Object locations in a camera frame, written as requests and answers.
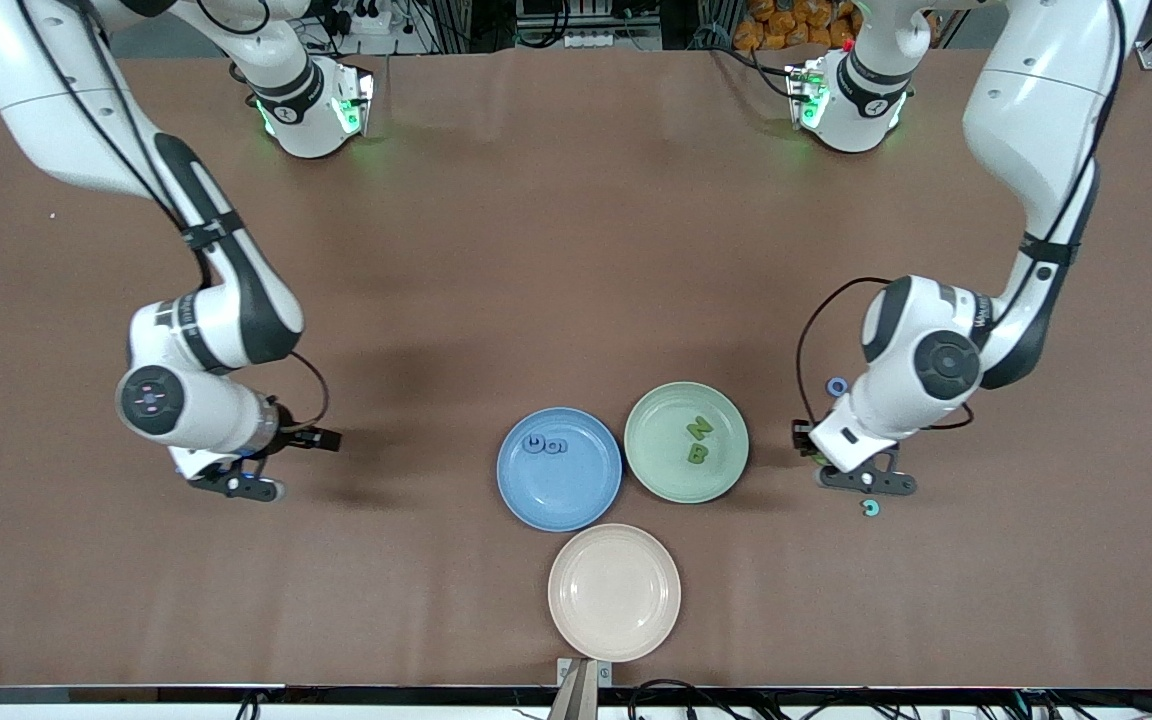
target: velcro strap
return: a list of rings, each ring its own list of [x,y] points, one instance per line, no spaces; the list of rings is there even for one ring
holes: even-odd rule
[[[1068,266],[1074,265],[1074,260],[1078,259],[1079,247],[1079,243],[1076,242],[1070,243],[1070,245],[1043,242],[1029,233],[1025,233],[1024,240],[1020,242],[1020,251],[1028,255],[1036,263],[1055,263],[1062,266],[1062,268],[1068,268]]]
[[[184,238],[184,243],[189,245],[189,249],[202,250],[211,245],[212,242],[229,237],[230,234],[243,227],[242,218],[238,218],[238,213],[234,213],[230,210],[228,213],[212,218],[206,223],[191,225],[191,227],[180,232],[180,237]]]

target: white plate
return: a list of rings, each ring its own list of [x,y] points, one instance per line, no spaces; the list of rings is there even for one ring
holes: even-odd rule
[[[550,614],[574,649],[608,662],[655,650],[679,620],[679,568],[654,537],[596,525],[573,537],[550,569]]]

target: plate rim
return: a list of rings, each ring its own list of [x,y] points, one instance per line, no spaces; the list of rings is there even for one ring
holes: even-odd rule
[[[718,491],[717,493],[713,493],[713,495],[700,497],[700,498],[698,498],[698,500],[679,500],[676,497],[662,495],[662,493],[660,493],[659,491],[657,491],[657,488],[650,486],[650,484],[646,480],[643,479],[643,473],[639,473],[639,470],[637,470],[637,468],[635,468],[635,465],[634,465],[634,456],[632,456],[632,454],[630,452],[630,447],[631,447],[631,444],[630,444],[630,426],[634,423],[635,416],[637,414],[639,414],[641,411],[644,411],[644,410],[641,410],[641,408],[643,407],[644,402],[646,402],[646,400],[649,400],[649,397],[652,397],[653,395],[655,395],[655,393],[658,393],[660,391],[664,391],[664,389],[667,389],[667,388],[676,387],[676,386],[699,387],[702,389],[712,392],[712,393],[714,393],[714,395],[718,395],[719,397],[721,397],[722,401],[726,401],[727,406],[730,406],[732,410],[735,411],[736,419],[740,420],[740,429],[744,430],[744,434],[745,434],[745,461],[742,462],[741,470],[738,471],[738,473],[736,473],[736,478],[732,479],[732,484],[728,484],[728,486],[726,488],[721,488],[721,491]],[[644,395],[643,395],[643,397],[639,397],[639,401],[635,402],[632,409],[630,410],[630,415],[628,415],[628,418],[626,418],[626,462],[627,462],[628,465],[630,465],[630,471],[631,471],[631,473],[634,473],[634,478],[636,480],[639,480],[641,486],[643,486],[643,487],[647,488],[647,491],[652,492],[652,495],[659,497],[660,500],[666,500],[666,501],[669,501],[669,502],[677,502],[680,505],[700,505],[700,503],[704,503],[704,502],[717,500],[717,498],[719,498],[719,497],[726,495],[726,493],[728,491],[732,491],[733,487],[736,487],[736,483],[740,482],[741,475],[744,475],[745,468],[749,467],[749,452],[750,452],[749,423],[745,422],[745,415],[741,414],[740,407],[736,407],[735,402],[732,401],[732,397],[727,397],[726,393],[722,393],[721,389],[719,389],[717,387],[713,387],[713,386],[708,386],[705,382],[673,381],[673,382],[659,384],[659,386],[657,386],[657,387],[654,387],[652,389],[649,389],[649,392],[645,392]]]
[[[593,420],[594,422],[594,426],[597,429],[600,429],[605,433],[606,437],[604,439],[611,438],[611,441],[612,441],[611,449],[612,449],[612,452],[609,452],[609,455],[612,456],[612,460],[614,462],[613,470],[620,470],[620,473],[616,475],[616,479],[614,479],[614,487],[612,488],[611,497],[608,498],[608,501],[604,503],[602,508],[599,511],[597,511],[596,515],[591,520],[586,520],[586,521],[584,521],[584,523],[579,523],[579,524],[573,525],[573,526],[567,526],[567,525],[550,525],[550,526],[538,525],[536,523],[532,523],[531,520],[525,518],[524,514],[522,514],[522,511],[518,511],[516,509],[516,507],[513,506],[513,502],[509,502],[509,497],[506,495],[505,486],[503,486],[503,477],[505,476],[503,476],[502,471],[500,471],[500,469],[502,469],[502,464],[505,463],[505,460],[506,460],[506,450],[508,450],[509,445],[511,445],[511,442],[509,442],[509,441],[515,435],[515,433],[518,432],[518,429],[521,429],[522,425],[524,425],[526,423],[526,420],[531,420],[532,418],[535,418],[536,415],[553,414],[554,411],[564,411],[564,414],[576,414],[576,415],[579,415],[579,416],[584,416],[584,418],[589,418],[590,420]],[[616,439],[616,433],[613,433],[612,429],[607,427],[607,423],[604,423],[604,420],[599,420],[598,416],[594,416],[593,414],[586,414],[586,411],[585,410],[581,410],[579,407],[570,407],[570,406],[541,407],[540,410],[533,410],[530,414],[525,415],[524,418],[521,418],[520,420],[517,420],[517,423],[513,424],[513,427],[509,429],[509,432],[506,433],[506,435],[503,437],[503,441],[500,442],[500,450],[497,452],[497,469],[495,470],[497,470],[495,471],[495,473],[497,473],[497,493],[499,493],[500,500],[503,501],[503,505],[506,505],[507,509],[509,509],[509,511],[511,513],[513,516],[515,516],[515,518],[522,520],[522,523],[524,523],[526,526],[536,529],[536,530],[540,530],[540,532],[545,532],[545,533],[570,533],[570,532],[575,532],[575,530],[581,530],[582,528],[585,528],[585,526],[590,525],[591,523],[596,523],[599,518],[602,517],[604,514],[607,514],[607,510],[611,510],[611,507],[613,506],[613,503],[616,502],[616,497],[620,495],[620,493],[621,493],[621,484],[626,479],[626,462],[621,457],[621,445],[620,445],[620,442]]]
[[[666,560],[667,566],[664,567],[664,575],[666,575],[666,583],[670,585],[672,591],[675,591],[670,593],[673,600],[667,605],[667,611],[669,616],[667,623],[664,624],[664,632],[660,634],[660,637],[657,638],[654,642],[650,642],[649,644],[646,644],[645,650],[637,653],[637,655],[599,657],[602,653],[590,652],[589,646],[582,647],[582,644],[584,643],[577,643],[576,639],[573,638],[571,635],[568,634],[568,631],[563,628],[561,621],[558,620],[559,616],[558,606],[561,605],[561,602],[558,601],[559,592],[558,588],[554,588],[554,582],[556,582],[558,577],[559,562],[561,562],[564,559],[564,556],[570,555],[570,552],[575,552],[571,551],[571,547],[575,547],[577,541],[589,541],[585,538],[586,536],[593,533],[608,533],[613,532],[613,530],[614,532],[623,532],[623,530],[628,530],[628,533],[630,533],[631,536],[637,536],[639,538],[646,539],[649,546],[652,546],[654,551],[658,551],[649,553],[650,559],[654,561],[655,555],[659,555],[662,556],[664,560]],[[646,532],[646,530],[644,530],[643,528],[638,528],[636,525],[628,525],[626,523],[602,523],[600,525],[585,528],[584,530],[581,530],[579,533],[573,536],[571,539],[568,539],[567,543],[563,543],[563,547],[558,552],[558,555],[554,556],[554,561],[552,562],[552,564],[550,564],[550,577],[547,579],[547,583],[545,583],[545,596],[547,596],[547,601],[550,604],[550,620],[553,621],[554,628],[558,629],[558,634],[562,635],[562,638],[567,642],[567,644],[570,644],[573,650],[585,653],[585,655],[593,657],[594,660],[604,660],[607,662],[631,662],[635,660],[643,659],[643,657],[650,655],[650,653],[659,649],[664,644],[664,642],[669,638],[669,635],[673,634],[673,629],[675,629],[675,626],[677,626],[679,615],[680,612],[682,611],[682,575],[679,573],[679,564],[675,561],[675,559],[673,559],[673,553],[670,553],[669,548],[664,546],[664,543],[659,541],[659,539],[657,539],[657,537],[654,537],[652,533]]]

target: brown table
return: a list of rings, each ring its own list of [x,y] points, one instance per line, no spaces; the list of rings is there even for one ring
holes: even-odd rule
[[[698,507],[626,477],[604,518],[660,538],[685,593],[620,682],[1152,684],[1152,74],[1126,73],[1043,364],[910,441],[919,492],[869,520],[791,452],[794,341],[858,274],[1000,290],[1020,205],[958,126],[983,55],[929,54],[866,156],[795,135],[705,54],[359,63],[381,74],[371,137],[317,161],[262,136],[220,61],[128,63],[332,382],[344,450],[279,455],[274,506],[188,488],[115,419],[128,318],[192,260],[151,204],[46,179],[0,123],[0,683],[553,682],[571,650],[545,578],[570,536],[508,513],[499,442],[545,406],[620,433],[694,379],[740,406],[753,455]],[[863,367],[870,295],[810,338],[819,407]],[[316,406],[291,363],[238,377]]]

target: blue plate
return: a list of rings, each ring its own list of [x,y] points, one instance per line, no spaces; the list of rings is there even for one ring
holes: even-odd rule
[[[500,497],[518,520],[566,533],[598,520],[621,490],[621,448],[593,415],[550,407],[518,420],[497,456]]]

